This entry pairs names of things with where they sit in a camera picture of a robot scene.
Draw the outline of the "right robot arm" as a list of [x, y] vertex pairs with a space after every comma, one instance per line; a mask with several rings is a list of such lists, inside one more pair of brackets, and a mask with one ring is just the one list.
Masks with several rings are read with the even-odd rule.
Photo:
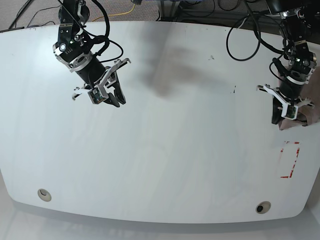
[[85, 94], [94, 105], [106, 103], [118, 108], [126, 104], [117, 71], [130, 63], [130, 59], [111, 58], [111, 66], [104, 66], [105, 61], [98, 59], [114, 43], [109, 38], [110, 21], [105, 8], [97, 0], [93, 1], [105, 23], [104, 34], [95, 35], [86, 30], [85, 24], [90, 18], [86, 1], [61, 0], [59, 3], [60, 25], [53, 54], [84, 82], [82, 87], [73, 90], [72, 99]]

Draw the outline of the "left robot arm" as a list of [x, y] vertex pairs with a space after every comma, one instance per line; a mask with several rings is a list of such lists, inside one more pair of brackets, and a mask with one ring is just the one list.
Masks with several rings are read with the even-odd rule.
[[253, 33], [257, 46], [265, 46], [278, 54], [269, 64], [276, 67], [273, 75], [279, 85], [268, 84], [257, 89], [272, 95], [271, 122], [282, 130], [302, 126], [308, 127], [320, 121], [320, 67], [315, 53], [310, 51], [307, 36], [318, 25], [319, 3], [314, 0], [268, 0], [268, 17], [280, 17], [278, 23], [282, 36], [282, 49], [277, 49], [262, 39], [259, 19], [265, 12], [254, 12], [249, 2], [244, 1], [247, 16], [238, 20], [240, 27], [246, 20], [253, 20]]

